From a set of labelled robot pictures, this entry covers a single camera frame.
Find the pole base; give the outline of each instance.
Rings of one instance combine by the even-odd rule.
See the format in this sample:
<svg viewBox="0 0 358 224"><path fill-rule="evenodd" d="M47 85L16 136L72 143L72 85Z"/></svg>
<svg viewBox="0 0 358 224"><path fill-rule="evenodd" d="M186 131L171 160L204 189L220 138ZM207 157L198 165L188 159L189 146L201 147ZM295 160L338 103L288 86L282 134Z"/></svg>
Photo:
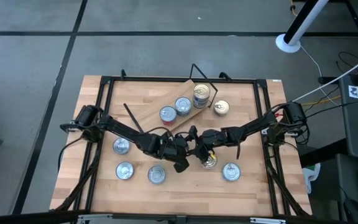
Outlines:
<svg viewBox="0 0 358 224"><path fill-rule="evenodd" d="M288 45L285 41L284 41L284 36L285 34L281 34L276 38L276 46L286 52L286 53L295 53L297 51L299 51L299 49L301 49L301 42L299 42L299 40L296 42L295 45Z"/></svg>

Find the wooden table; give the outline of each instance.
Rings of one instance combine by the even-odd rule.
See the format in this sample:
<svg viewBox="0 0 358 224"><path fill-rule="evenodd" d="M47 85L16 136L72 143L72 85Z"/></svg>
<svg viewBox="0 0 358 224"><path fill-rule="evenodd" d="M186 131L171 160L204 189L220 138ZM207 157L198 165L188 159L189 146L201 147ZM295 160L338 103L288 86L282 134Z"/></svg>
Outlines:
<svg viewBox="0 0 358 224"><path fill-rule="evenodd" d="M83 105L94 105L98 94L100 76L85 76L81 87L74 117ZM280 80L267 80L272 105L286 102ZM131 82L115 81L109 114L118 121L135 128L123 103L131 109L146 105L164 95L180 83L175 82ZM225 117L216 116L207 108L191 120L185 122L173 133L188 131L195 125L201 134L205 129L219 129L226 126L241 126L257 118L253 86L250 84L215 83L218 95L215 100L226 100L231 110ZM261 102L264 105L260 89ZM68 141L78 138L81 133L70 133ZM263 216L271 217L267 173L260 133L249 136L241 143L240 158L236 160L236 147L215 149L218 164L214 169L205 169L195 157L188 157L190 166L177 174L173 163L146 156L134 144L128 154L114 153L112 144L115 134L106 133L92 202L92 212L142 213L142 214L182 214L182 215L223 215L223 216ZM287 137L287 142L295 140ZM59 206L80 176L86 142L79 141L67 148L58 174L50 208ZM296 201L311 214L310 202L306 193L298 152L285 144L280 146L280 154L285 182ZM130 180L116 177L116 166L123 161L134 165L135 174ZM227 162L235 162L241 168L241 177L235 182L227 182L222 177L222 167ZM147 172L153 165L161 164L167 172L162 185L151 184ZM283 213L281 194L276 186L278 209ZM85 186L80 208L85 207Z"/></svg>

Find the concrete floor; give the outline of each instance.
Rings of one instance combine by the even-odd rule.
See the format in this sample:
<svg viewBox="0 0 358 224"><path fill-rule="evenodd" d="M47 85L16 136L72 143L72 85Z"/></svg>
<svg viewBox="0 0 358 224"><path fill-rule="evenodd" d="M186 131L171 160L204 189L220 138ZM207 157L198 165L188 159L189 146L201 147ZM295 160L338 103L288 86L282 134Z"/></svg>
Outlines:
<svg viewBox="0 0 358 224"><path fill-rule="evenodd" d="M352 1L358 12L358 1ZM0 30L71 31L81 0L0 0ZM294 16L287 0L88 1L80 31L285 32ZM296 3L297 10L302 6ZM328 4L311 32L357 31L343 4ZM11 212L69 37L0 36L0 215ZM302 51L279 51L274 37L77 37L23 212L49 208L57 157L67 135L83 75L187 76L196 63L210 77L282 79L288 100L318 86L318 70ZM337 53L358 55L358 38L302 38L323 75L338 76ZM315 101L317 93L303 99ZM317 111L324 107L315 106ZM313 117L309 145L344 137L341 110Z"/></svg>

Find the silver can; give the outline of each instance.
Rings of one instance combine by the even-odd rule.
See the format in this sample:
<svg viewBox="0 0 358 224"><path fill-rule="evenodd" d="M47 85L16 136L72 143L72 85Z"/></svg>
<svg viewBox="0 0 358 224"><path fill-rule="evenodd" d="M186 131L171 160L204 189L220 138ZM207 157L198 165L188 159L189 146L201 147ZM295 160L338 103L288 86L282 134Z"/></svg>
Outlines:
<svg viewBox="0 0 358 224"><path fill-rule="evenodd" d="M193 104L197 108L204 108L209 100L211 90L206 85L196 85L193 90Z"/></svg>
<svg viewBox="0 0 358 224"><path fill-rule="evenodd" d="M122 162L118 164L116 169L116 175L121 180L130 179L134 175L134 172L134 166L132 166L129 162Z"/></svg>
<svg viewBox="0 0 358 224"><path fill-rule="evenodd" d="M127 154L129 151L129 141L124 138L117 138L112 145L114 152L120 155Z"/></svg>
<svg viewBox="0 0 358 224"><path fill-rule="evenodd" d="M224 100L218 100L215 103L214 106L214 112L218 115L218 116L224 116L226 115L230 110L230 106L229 103L224 101Z"/></svg>
<svg viewBox="0 0 358 224"><path fill-rule="evenodd" d="M160 118L163 124L171 126L177 120L177 111L171 106L164 106L160 110Z"/></svg>
<svg viewBox="0 0 358 224"><path fill-rule="evenodd" d="M153 166L149 169L149 181L153 184L161 184L165 180L165 170L162 166Z"/></svg>
<svg viewBox="0 0 358 224"><path fill-rule="evenodd" d="M190 114L191 101L186 97L178 98L175 102L175 109L177 111L177 115L187 116Z"/></svg>
<svg viewBox="0 0 358 224"><path fill-rule="evenodd" d="M223 178L225 178L228 181L238 180L238 178L240 178L241 175L240 167L232 162L226 164L223 167L222 172L223 172Z"/></svg>
<svg viewBox="0 0 358 224"><path fill-rule="evenodd" d="M217 161L218 158L216 157L216 155L212 151L210 151L208 160L206 162L202 162L201 164L203 165L203 167L210 169L216 165Z"/></svg>

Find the white cable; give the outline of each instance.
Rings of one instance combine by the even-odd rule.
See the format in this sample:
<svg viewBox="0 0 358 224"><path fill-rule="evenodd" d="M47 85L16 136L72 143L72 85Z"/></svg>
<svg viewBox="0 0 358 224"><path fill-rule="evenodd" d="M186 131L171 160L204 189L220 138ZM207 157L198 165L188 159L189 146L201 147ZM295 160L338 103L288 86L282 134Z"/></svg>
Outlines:
<svg viewBox="0 0 358 224"><path fill-rule="evenodd" d="M319 88L317 88L317 89L315 89L315 90L312 90L312 91L308 92L307 94L305 94L305 95L303 95L303 96L300 96L300 97L296 98L296 99L293 100L292 102L298 101L298 100L302 99L303 97L308 96L308 95L314 93L315 91L320 90L320 89L322 89L322 88L324 88L324 87L330 85L331 83L333 83L333 82L339 80L340 78L344 77L345 75L347 75L347 74L353 72L353 70L355 70L357 67L358 67L358 64L357 64L355 67L351 68L349 71L343 73L341 76L335 78L334 80L328 82L327 84L324 84L324 85L320 86Z"/></svg>
<svg viewBox="0 0 358 224"><path fill-rule="evenodd" d="M301 45L301 48L303 49L303 51L309 56L310 59L312 59L312 61L317 65L318 68L318 73L320 74L320 77L323 77L323 75L321 74L321 70L320 70L320 66L318 65L318 63L316 62L316 60L306 51L306 49L303 48L303 46ZM335 104L336 106L338 106L335 102L333 102L332 99L330 99L330 97L327 95L327 93L321 88L320 89L324 96L326 96L327 99L330 100L330 102L332 102L333 104Z"/></svg>

